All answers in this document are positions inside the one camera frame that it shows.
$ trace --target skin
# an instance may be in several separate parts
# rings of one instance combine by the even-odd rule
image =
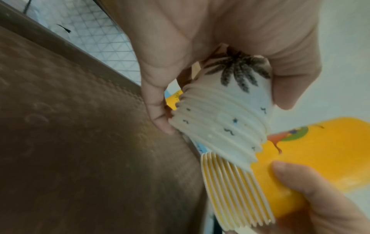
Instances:
[[[272,169],[285,186],[302,193],[310,206],[277,220],[260,234],[369,234],[370,222],[358,207],[312,168],[273,162]]]
[[[273,98],[290,109],[321,72],[318,21],[321,0],[112,0],[108,12],[132,42],[141,89],[152,122],[173,133],[163,92],[220,43],[268,58]]]

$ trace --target palm tree print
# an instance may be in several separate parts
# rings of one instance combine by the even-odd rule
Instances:
[[[231,75],[238,86],[246,93],[249,93],[247,80],[254,86],[258,86],[252,70],[266,79],[270,79],[269,73],[261,66],[265,64],[266,59],[245,54],[228,46],[226,52],[213,54],[209,59],[221,59],[214,63],[208,64],[204,68],[214,67],[206,72],[206,75],[212,75],[222,71],[221,84],[227,86],[230,83]]]

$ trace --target stacked white cup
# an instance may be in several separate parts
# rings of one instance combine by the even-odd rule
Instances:
[[[269,132],[273,110],[266,59],[222,45],[184,87],[170,124],[249,171]]]

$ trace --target yellow object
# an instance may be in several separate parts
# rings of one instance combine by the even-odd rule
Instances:
[[[202,155],[202,172],[215,215],[224,230],[263,225],[303,209],[306,201],[277,181],[271,162],[310,166],[342,192],[370,183],[370,124],[338,118],[268,136],[252,172],[215,153]]]
[[[176,110],[175,104],[179,101],[179,96],[182,94],[182,91],[179,90],[170,97],[166,98],[167,105],[172,109]]]

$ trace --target brown textured panel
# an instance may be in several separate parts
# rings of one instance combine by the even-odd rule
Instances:
[[[186,233],[202,191],[141,97],[0,27],[0,233]]]

